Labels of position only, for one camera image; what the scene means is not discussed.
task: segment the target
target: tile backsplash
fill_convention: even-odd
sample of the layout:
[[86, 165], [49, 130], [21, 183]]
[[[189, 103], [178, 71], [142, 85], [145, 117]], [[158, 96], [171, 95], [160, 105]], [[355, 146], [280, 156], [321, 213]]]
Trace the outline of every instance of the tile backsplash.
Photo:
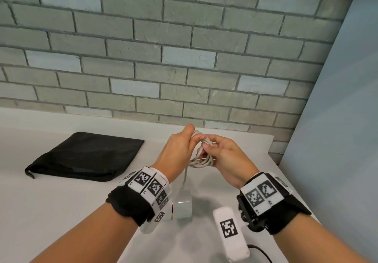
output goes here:
[[275, 136], [352, 0], [0, 0], [0, 106]]

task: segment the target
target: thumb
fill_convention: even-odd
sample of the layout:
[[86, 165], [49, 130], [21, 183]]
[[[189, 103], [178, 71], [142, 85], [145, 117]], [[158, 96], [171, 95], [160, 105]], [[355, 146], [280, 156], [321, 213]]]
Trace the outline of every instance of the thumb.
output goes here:
[[218, 157], [220, 155], [220, 151], [221, 151], [220, 148], [212, 147], [212, 146], [210, 146], [209, 144], [206, 144], [206, 143], [202, 144], [202, 148], [209, 155], [212, 155], [212, 156], [215, 156], [215, 157]]

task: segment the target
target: person's right hand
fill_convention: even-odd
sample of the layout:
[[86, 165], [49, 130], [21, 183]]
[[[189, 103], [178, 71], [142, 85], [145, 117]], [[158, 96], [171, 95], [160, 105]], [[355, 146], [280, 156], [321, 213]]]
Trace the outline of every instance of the person's right hand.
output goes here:
[[207, 137], [216, 144], [212, 147], [202, 143], [203, 150], [215, 157], [214, 166], [230, 185], [240, 189], [259, 172], [254, 163], [233, 140], [218, 135], [202, 135], [200, 139]]

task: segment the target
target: person's left hand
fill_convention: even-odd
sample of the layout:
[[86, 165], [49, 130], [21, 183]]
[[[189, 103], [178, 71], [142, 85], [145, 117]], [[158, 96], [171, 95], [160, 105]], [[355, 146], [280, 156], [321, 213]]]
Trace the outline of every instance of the person's left hand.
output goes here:
[[191, 137], [194, 130], [192, 124], [187, 124], [182, 132], [171, 135], [155, 163], [150, 165], [161, 171], [170, 183], [189, 165], [194, 148], [200, 142], [201, 135]]

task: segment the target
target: black pouch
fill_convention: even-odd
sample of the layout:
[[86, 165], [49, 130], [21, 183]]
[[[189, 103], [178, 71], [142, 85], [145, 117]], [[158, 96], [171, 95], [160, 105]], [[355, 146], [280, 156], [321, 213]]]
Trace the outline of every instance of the black pouch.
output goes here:
[[25, 169], [32, 173], [109, 181], [125, 172], [144, 140], [77, 132]]

